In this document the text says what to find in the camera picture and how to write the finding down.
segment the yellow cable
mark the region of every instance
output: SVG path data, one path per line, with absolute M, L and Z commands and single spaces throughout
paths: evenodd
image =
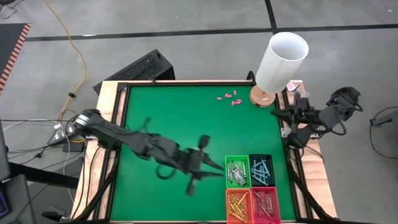
M 77 47 L 75 47 L 75 45 L 73 44 L 72 38 L 70 37 L 70 34 L 69 34 L 69 31 L 68 31 L 68 29 L 65 27 L 65 25 L 63 24 L 61 18 L 59 18 L 59 16 L 58 16 L 57 13 L 52 9 L 52 7 L 50 6 L 49 2 L 47 2 L 47 0 L 43 0 L 43 1 L 44 1 L 44 3 L 47 5 L 47 7 L 52 11 L 52 13 L 55 15 L 55 17 L 58 19 L 58 21 L 60 21 L 60 23 L 61 23 L 63 29 L 64 29 L 65 32 L 67 33 L 67 36 L 68 36 L 70 45 L 77 51 L 77 53 L 80 55 L 81 60 L 83 61 L 83 65 L 84 65 L 84 68 L 85 68 L 85 69 L 84 69 L 84 74 L 83 74 L 83 78 L 81 79 L 79 85 L 77 85 L 76 88 L 72 91 L 72 93 L 75 93 L 75 92 L 80 88 L 81 84 L 83 84 L 83 82 L 84 82 L 85 79 L 86 79 L 86 74 L 87 74 L 86 61 L 85 61 L 83 55 L 81 54 L 81 52 L 79 51 L 79 49 L 77 49 Z M 63 112 L 66 110 L 66 108 L 67 108 L 67 106 L 68 106 L 68 104 L 69 104 L 70 99 L 71 99 L 71 97 L 69 96 L 68 99 L 67 99 L 67 101 L 65 102 L 63 108 L 62 108 L 61 114 L 60 114 L 60 116 L 58 117 L 58 121 L 59 121 L 59 122 L 62 120 Z M 85 141 L 86 141 L 86 140 L 83 139 L 83 140 L 77 140 L 77 141 L 76 141 L 76 140 L 71 140 L 70 142 L 81 143 L 81 142 L 85 142 Z

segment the green table surface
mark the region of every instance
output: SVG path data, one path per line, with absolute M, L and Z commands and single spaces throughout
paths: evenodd
M 280 214 L 294 220 L 294 208 L 280 140 L 275 106 L 254 106 L 251 86 L 133 86 L 126 113 L 129 129 L 151 118 L 150 133 L 159 133 L 186 147 L 197 147 L 199 137 L 211 137 L 205 149 L 219 165 L 226 155 L 271 154 L 274 163 Z M 233 95 L 224 98 L 225 93 Z M 241 99 L 240 105 L 231 101 Z M 119 221 L 207 221 L 226 220 L 225 177 L 208 177 L 197 183 L 189 197 L 185 189 L 190 177 L 181 172 L 169 180 L 155 174 L 157 163 L 139 159 L 122 147 L 111 220 Z M 220 172 L 203 164 L 203 170 Z M 163 167 L 167 175 L 169 167 Z

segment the wooden table frame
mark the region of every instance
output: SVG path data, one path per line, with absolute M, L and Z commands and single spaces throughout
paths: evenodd
M 295 82 L 300 85 L 299 88 L 304 88 L 302 81 L 296 80 Z M 117 125 L 124 124 L 125 118 L 123 118 L 123 114 L 127 109 L 126 105 L 129 96 L 129 90 L 127 87 L 130 87 L 131 85 L 253 85 L 253 82 L 252 80 L 157 80 L 156 83 L 153 83 L 150 80 L 105 81 L 102 84 L 101 93 L 99 94 L 98 104 L 96 107 L 98 110 L 101 111 L 101 115 L 104 119 Z M 293 97 L 293 92 L 285 91 L 284 93 L 278 93 L 275 101 L 277 108 L 285 108 L 284 102 L 293 102 Z M 287 126 L 282 121 L 280 121 L 279 123 L 281 127 Z M 317 140 L 310 140 L 308 142 L 308 146 L 320 153 L 320 147 Z M 80 181 L 75 195 L 75 203 L 73 204 L 72 214 L 75 212 L 76 209 L 77 211 L 76 215 L 72 218 L 76 218 L 84 210 L 86 204 L 91 201 L 95 193 L 97 193 L 99 186 L 104 182 L 106 176 L 111 171 L 114 162 L 118 161 L 117 156 L 119 156 L 119 153 L 116 153 L 114 151 L 105 151 L 103 149 L 100 149 L 95 158 L 93 158 L 97 148 L 97 140 L 92 140 L 87 145 L 85 156 L 85 164 L 87 164 L 87 166 L 84 167 L 84 170 L 81 172 L 80 175 Z M 336 217 L 335 206 L 331 196 L 329 183 L 326 176 L 326 170 L 322 159 L 311 151 L 306 151 L 302 158 L 298 157 L 297 151 L 289 151 L 288 153 L 290 154 L 291 158 L 298 158 L 296 160 L 290 159 L 290 161 L 301 180 L 305 180 L 303 181 L 303 183 L 306 185 L 308 191 L 313 195 L 319 205 L 323 207 L 327 214 Z M 292 189 L 295 216 L 297 218 L 312 218 L 313 211 L 309 207 L 307 200 L 304 199 L 297 185 L 293 183 L 292 178 L 289 177 L 289 180 L 290 188 Z M 110 217 L 110 212 L 108 211 L 111 210 L 112 203 L 109 202 L 113 198 L 113 188 L 115 185 L 116 181 L 114 181 L 114 183 L 112 183 L 107 188 L 102 196 L 101 202 L 91 214 L 90 219 L 96 220 Z

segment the white lampshade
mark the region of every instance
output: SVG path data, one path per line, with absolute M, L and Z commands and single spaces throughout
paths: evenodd
M 308 55 L 308 44 L 297 34 L 281 32 L 269 40 L 256 73 L 257 86 L 266 93 L 282 91 Z

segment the wooden lamp base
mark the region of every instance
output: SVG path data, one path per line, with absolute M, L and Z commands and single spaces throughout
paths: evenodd
M 266 108 L 274 103 L 275 94 L 266 93 L 255 85 L 250 91 L 250 100 L 256 106 Z

